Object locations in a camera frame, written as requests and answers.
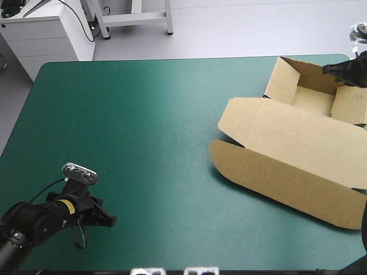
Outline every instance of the green tabletop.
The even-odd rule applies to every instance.
[[[321,65],[347,59],[297,58]],[[0,158],[0,211],[30,199],[75,162],[99,174],[91,194],[118,220],[112,228],[87,228],[83,251],[71,230],[60,232],[23,268],[339,269],[363,256],[360,231],[237,186],[213,167],[209,144],[228,140],[217,128],[228,100],[261,97],[275,61],[43,66]]]

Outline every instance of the white floor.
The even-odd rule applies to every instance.
[[[96,40],[95,60],[207,58],[342,53],[352,57],[349,26],[367,21],[367,0],[171,0],[174,35],[166,26],[111,28]],[[112,14],[129,2],[104,0]],[[143,0],[163,9],[163,0]],[[0,37],[9,67],[0,75],[0,154],[32,86]]]

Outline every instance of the cable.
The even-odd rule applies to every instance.
[[[88,35],[87,35],[87,32],[85,31],[85,29],[84,29],[84,26],[83,26],[83,23],[81,23],[81,20],[80,20],[80,18],[79,18],[79,16],[76,14],[76,12],[73,10],[73,8],[72,7],[70,7],[68,4],[66,4],[64,1],[62,1],[62,0],[58,0],[59,2],[61,2],[61,3],[63,3],[66,7],[68,7],[74,14],[75,14],[75,16],[76,16],[76,18],[78,18],[78,20],[79,20],[79,23],[80,23],[80,26],[81,26],[81,28],[83,29],[83,32],[84,32],[84,34],[85,34],[85,37],[88,39],[88,41],[89,42],[94,42],[95,41],[95,37],[93,37],[93,39],[90,39],[89,37],[88,37]]]
[[[51,184],[49,184],[49,185],[47,185],[45,188],[43,188],[36,196],[34,196],[34,198],[33,199],[31,199],[30,201],[29,201],[29,203],[32,203],[32,202],[34,202],[34,200],[35,199],[37,199],[40,195],[42,195],[42,193],[44,192],[44,191],[46,191],[48,188],[50,188],[51,186],[54,186],[56,183],[58,183],[58,182],[62,182],[62,181],[64,181],[65,180],[65,178],[62,178],[62,179],[58,179],[57,181],[55,181],[55,182],[53,182],[53,183],[51,183]]]
[[[108,8],[108,14],[107,15],[110,15],[111,14],[111,8],[109,6],[106,6],[106,7],[103,8],[103,10],[106,9],[106,8]]]

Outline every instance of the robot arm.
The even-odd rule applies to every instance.
[[[47,202],[33,205],[21,202],[13,206],[0,222],[0,273],[14,274],[35,246],[44,244],[62,229],[71,227],[75,245],[87,245],[84,226],[115,224],[116,217],[102,209],[103,201],[89,195],[88,187],[97,182],[98,175],[82,166],[67,163],[63,167],[66,185],[61,194],[51,192]],[[80,227],[83,244],[76,241]]]
[[[346,85],[367,88],[367,51],[358,55],[358,43],[367,44],[367,22],[354,24],[351,27],[350,39],[355,41],[353,60],[330,64],[323,67],[323,74],[332,74],[337,77],[338,82]]]

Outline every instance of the open cardboard box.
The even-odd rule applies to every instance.
[[[367,189],[367,132],[352,124],[366,123],[367,89],[279,58],[265,96],[229,101],[218,127],[245,148],[213,141],[216,168],[302,212],[360,229],[367,196],[352,188]]]
[[[315,64],[279,57],[265,97],[350,124],[367,123],[367,89],[336,83]]]

